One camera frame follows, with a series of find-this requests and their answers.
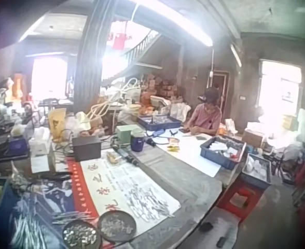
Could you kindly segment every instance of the gray tabletop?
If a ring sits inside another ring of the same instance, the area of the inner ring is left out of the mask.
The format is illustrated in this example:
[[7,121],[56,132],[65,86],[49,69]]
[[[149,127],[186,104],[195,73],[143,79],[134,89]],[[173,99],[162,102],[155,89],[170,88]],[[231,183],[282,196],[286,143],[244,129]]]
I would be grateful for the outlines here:
[[203,174],[160,148],[145,144],[140,153],[128,151],[140,168],[171,196],[181,208],[151,230],[121,248],[174,248],[203,219],[222,191],[222,182]]

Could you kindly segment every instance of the green box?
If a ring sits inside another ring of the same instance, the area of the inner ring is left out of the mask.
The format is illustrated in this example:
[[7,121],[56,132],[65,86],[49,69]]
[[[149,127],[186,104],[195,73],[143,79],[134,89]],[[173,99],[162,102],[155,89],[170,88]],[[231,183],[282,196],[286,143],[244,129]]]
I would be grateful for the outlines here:
[[131,143],[131,131],[134,129],[141,129],[137,124],[129,124],[127,126],[117,126],[116,133],[120,144]]

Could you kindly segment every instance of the person's arm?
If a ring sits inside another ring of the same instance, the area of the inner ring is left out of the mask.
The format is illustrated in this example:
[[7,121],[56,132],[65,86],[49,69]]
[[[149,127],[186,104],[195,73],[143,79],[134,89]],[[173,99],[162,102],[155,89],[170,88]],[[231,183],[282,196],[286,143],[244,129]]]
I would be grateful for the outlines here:
[[199,108],[200,108],[200,105],[198,105],[198,106],[195,108],[192,117],[189,119],[188,123],[185,124],[185,126],[184,126],[185,129],[188,129],[188,128],[190,128],[190,127],[193,126],[195,120],[196,120],[196,119],[198,118],[198,116],[199,116]]
[[201,128],[200,127],[200,132],[201,133],[205,133],[211,136],[215,136],[218,128],[219,128],[219,124],[221,122],[221,113],[219,113],[213,120],[212,120],[212,125],[211,125],[211,129],[205,129],[205,128]]

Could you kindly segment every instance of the pink shirt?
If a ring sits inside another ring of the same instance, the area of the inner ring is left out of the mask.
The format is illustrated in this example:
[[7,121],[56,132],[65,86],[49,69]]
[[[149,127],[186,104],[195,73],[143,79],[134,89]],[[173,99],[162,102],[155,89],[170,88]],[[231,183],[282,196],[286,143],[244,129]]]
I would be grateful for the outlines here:
[[204,104],[199,104],[189,120],[189,126],[198,126],[207,130],[217,130],[221,122],[221,110],[216,106],[215,110],[208,113]]

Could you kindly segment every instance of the red stool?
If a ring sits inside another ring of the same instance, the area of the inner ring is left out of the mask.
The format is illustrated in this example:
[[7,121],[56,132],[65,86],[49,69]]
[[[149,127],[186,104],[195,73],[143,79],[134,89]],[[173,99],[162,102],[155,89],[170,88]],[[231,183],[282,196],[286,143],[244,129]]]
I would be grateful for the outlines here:
[[[234,183],[232,183],[229,189],[226,190],[222,198],[219,200],[217,207],[236,215],[241,219],[241,223],[254,209],[265,190],[266,189],[256,187],[255,185],[244,181],[241,174],[239,174]],[[236,193],[239,196],[242,196],[243,199],[246,198],[246,200],[241,203],[240,206],[236,206],[231,203],[234,202],[232,198]]]

